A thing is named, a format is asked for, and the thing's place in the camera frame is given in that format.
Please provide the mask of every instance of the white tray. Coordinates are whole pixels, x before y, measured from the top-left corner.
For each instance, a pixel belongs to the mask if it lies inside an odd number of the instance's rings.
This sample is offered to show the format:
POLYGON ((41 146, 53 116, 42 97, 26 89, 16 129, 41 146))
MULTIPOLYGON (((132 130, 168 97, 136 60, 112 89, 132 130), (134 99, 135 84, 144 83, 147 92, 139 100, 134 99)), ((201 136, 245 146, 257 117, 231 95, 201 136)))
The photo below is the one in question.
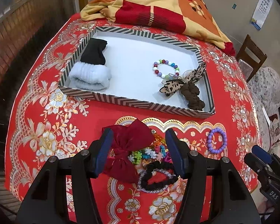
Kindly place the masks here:
MULTIPOLYGON (((187 101, 180 92, 166 97, 159 90, 162 78, 153 71, 153 63, 160 59, 174 62, 182 75, 202 63, 199 50, 177 40, 149 32, 115 27, 96 27, 81 43, 59 82, 60 89, 67 95, 91 98, 103 102, 148 108, 155 111, 206 118, 215 113, 211 89, 205 72, 196 83, 200 90, 199 98, 205 102, 203 111, 187 108, 187 101), (89 38, 99 38, 108 42, 103 54, 112 78, 110 86, 99 91, 77 89, 67 77, 74 62, 79 60, 89 38)), ((159 65, 160 72, 174 74, 168 65, 159 65)))

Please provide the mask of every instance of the leopard print bow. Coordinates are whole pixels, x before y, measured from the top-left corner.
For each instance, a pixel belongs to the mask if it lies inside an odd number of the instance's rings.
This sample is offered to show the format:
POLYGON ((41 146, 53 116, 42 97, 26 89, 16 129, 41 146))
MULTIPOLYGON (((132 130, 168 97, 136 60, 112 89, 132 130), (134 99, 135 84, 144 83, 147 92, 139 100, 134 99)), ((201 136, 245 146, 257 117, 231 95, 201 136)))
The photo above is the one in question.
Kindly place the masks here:
POLYGON ((196 83, 200 78, 203 77, 203 73, 206 69, 206 63, 202 62, 197 69, 185 71, 183 77, 176 77, 170 74, 171 80, 164 79, 162 83, 164 86, 160 89, 161 93, 165 93, 167 97, 172 96, 176 91, 178 91, 183 85, 188 82, 196 83))

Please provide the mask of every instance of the floral tablecloth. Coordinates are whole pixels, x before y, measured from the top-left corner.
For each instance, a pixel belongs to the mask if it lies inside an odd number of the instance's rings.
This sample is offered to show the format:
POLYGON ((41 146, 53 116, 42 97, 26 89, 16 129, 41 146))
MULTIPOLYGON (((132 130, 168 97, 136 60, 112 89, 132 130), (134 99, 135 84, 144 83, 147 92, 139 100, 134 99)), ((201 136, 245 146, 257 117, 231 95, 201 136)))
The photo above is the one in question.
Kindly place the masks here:
MULTIPOLYGON (((212 44, 185 35, 106 20, 85 22, 75 14, 37 58, 15 99, 6 144, 6 188, 23 200, 50 156, 73 156, 98 139, 102 127, 128 125, 135 118, 162 137, 168 128, 173 128, 190 149, 206 157, 228 156, 248 189, 251 191, 256 187, 256 174, 247 167, 243 158, 253 145, 261 145, 258 121, 246 81, 234 57, 226 56, 212 44), (81 40, 95 26, 152 32, 198 47, 203 61, 208 64, 216 114, 202 120, 64 95, 57 87, 60 75, 81 40), (210 129, 217 126, 227 133, 228 147, 220 155, 211 155, 205 142, 210 129)), ((213 137, 213 145, 214 148, 220 147, 222 138, 213 137)), ((143 169, 141 164, 137 168, 138 171, 143 169)), ((103 173, 91 182, 103 223, 171 224, 180 207, 187 180, 179 179, 159 194, 138 191, 134 184, 120 182, 103 173)), ((74 220, 71 186, 71 177, 67 176, 68 211, 74 220)), ((208 218, 210 198, 209 178, 202 220, 208 218)))

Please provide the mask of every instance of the blanket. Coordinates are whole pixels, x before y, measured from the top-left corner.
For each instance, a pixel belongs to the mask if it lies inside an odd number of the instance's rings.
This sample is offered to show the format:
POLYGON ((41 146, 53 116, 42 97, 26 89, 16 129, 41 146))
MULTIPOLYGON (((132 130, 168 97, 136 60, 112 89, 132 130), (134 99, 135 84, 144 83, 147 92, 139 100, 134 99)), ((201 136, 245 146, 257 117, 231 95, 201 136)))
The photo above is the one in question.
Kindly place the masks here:
POLYGON ((92 0, 82 20, 106 18, 120 24, 157 27, 215 44, 235 55, 231 41, 217 26, 203 0, 92 0))

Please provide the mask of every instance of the blue gripper pad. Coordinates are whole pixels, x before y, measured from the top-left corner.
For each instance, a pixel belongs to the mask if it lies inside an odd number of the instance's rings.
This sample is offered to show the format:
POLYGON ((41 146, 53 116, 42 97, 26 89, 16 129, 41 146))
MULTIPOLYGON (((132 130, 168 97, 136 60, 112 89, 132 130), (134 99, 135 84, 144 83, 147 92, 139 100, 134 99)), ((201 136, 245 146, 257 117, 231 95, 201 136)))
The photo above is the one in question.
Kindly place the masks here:
POLYGON ((113 131, 106 128, 99 140, 93 141, 88 148, 91 154, 91 171, 99 176, 103 171, 113 141, 113 131))
POLYGON ((165 140, 175 171, 181 178, 185 177, 189 167, 189 158, 187 155, 189 147, 187 143, 178 140, 173 129, 166 130, 165 140))
POLYGON ((257 156, 260 160, 262 160, 265 164, 271 164, 272 163, 272 157, 269 153, 267 153, 265 150, 263 150, 260 146, 253 146, 252 147, 252 153, 257 156))

